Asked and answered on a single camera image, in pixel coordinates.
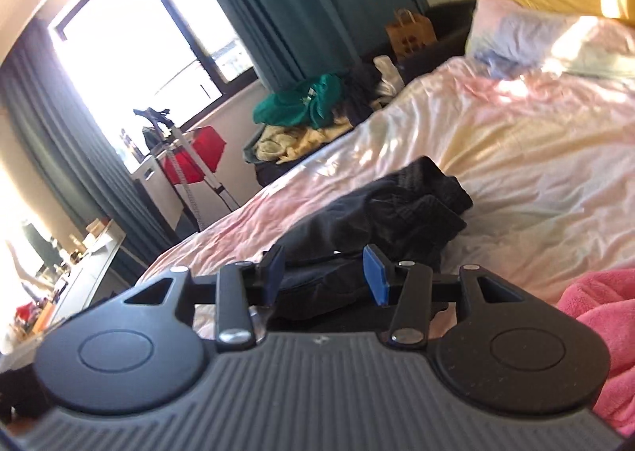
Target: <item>brown paper bag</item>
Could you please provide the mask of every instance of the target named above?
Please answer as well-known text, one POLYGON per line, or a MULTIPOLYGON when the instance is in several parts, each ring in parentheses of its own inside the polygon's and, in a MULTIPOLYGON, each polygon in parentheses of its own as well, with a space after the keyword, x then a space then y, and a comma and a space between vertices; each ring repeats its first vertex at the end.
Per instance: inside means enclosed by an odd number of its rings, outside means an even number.
POLYGON ((424 15, 399 9, 395 18, 395 22, 386 25, 386 32, 397 60, 404 60, 427 44, 436 42, 433 24, 424 15))

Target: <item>bag handle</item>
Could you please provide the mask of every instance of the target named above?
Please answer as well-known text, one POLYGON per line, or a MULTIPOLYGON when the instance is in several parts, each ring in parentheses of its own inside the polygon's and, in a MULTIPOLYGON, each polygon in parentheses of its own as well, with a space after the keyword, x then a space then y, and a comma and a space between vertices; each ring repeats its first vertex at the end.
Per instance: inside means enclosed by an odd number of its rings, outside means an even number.
POLYGON ((403 14, 407 14, 407 15, 410 16, 410 22, 411 23, 415 22, 415 16, 408 9, 395 10, 395 18, 397 19, 397 21, 399 21, 399 24, 401 26, 403 26, 403 24, 404 24, 403 23, 403 14))

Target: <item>window frame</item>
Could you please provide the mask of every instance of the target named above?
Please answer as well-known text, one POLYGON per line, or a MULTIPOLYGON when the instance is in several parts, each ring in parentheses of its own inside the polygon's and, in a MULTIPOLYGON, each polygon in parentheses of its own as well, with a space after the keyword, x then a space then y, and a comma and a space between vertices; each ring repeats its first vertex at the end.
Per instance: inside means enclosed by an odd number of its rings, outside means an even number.
MULTIPOLYGON (((56 25, 54 28, 55 32, 58 34, 61 41, 68 40, 66 34, 64 33, 64 29, 71 22, 73 17, 79 13, 79 11, 86 6, 86 4, 90 0, 80 0, 77 4, 75 4, 68 14, 64 16, 64 18, 56 25)), ((196 59, 205 72, 209 75, 210 80, 214 82, 218 90, 220 91, 221 96, 216 100, 212 101, 207 107, 200 110, 193 117, 187 120, 185 123, 181 125, 181 130, 188 130, 193 125, 204 119, 211 112, 216 110, 221 104, 225 103, 229 98, 232 98, 236 93, 242 91, 248 85, 255 82, 258 77, 256 75, 255 69, 252 67, 247 69, 247 71, 242 72, 235 79, 230 82, 225 81, 222 73, 218 69, 218 66, 214 62, 212 56, 207 55, 203 45, 197 39, 196 35, 192 31, 192 29, 187 24, 185 18, 180 14, 179 9, 177 9, 176 5, 172 2, 172 0, 160 0, 163 4, 163 7, 166 9, 169 16, 172 18, 174 23, 177 25, 179 31, 185 37, 189 47, 192 49, 196 59)))

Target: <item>red bag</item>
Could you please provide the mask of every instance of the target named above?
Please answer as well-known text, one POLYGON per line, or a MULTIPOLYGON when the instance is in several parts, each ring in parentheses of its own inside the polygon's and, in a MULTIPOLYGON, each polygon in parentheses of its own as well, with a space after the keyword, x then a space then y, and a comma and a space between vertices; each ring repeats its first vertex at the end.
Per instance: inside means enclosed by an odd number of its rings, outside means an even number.
MULTIPOLYGON (((220 162, 220 158, 223 156, 223 151, 225 150, 225 141, 220 137, 218 132, 214 130, 212 127, 201 127, 194 130, 194 138, 191 141, 192 147, 195 152, 201 156, 201 159, 207 167, 215 172, 218 168, 218 163, 220 162)), ((177 147, 174 151, 174 156, 177 159, 177 163, 183 170, 183 175, 185 175, 185 181, 188 184, 194 184, 196 182, 202 182, 204 178, 204 174, 201 171, 194 159, 190 157, 185 151, 185 148, 182 146, 177 147)), ((173 184, 181 184, 179 180, 179 175, 177 175, 177 171, 172 166, 172 163, 169 161, 167 156, 164 156, 161 159, 161 168, 165 172, 167 179, 173 184)))

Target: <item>window pane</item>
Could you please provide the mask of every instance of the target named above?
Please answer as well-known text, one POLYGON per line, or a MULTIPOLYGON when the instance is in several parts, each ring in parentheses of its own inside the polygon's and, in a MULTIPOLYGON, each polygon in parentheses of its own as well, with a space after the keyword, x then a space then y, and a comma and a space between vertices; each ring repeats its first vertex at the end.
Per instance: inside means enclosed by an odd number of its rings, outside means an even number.
POLYGON ((242 42, 216 0, 172 0, 187 24, 230 82, 252 67, 242 42))
POLYGON ((171 109, 180 125, 220 98, 160 0, 90 0, 64 28, 60 56, 129 170, 138 163, 121 130, 148 153, 133 109, 171 109))

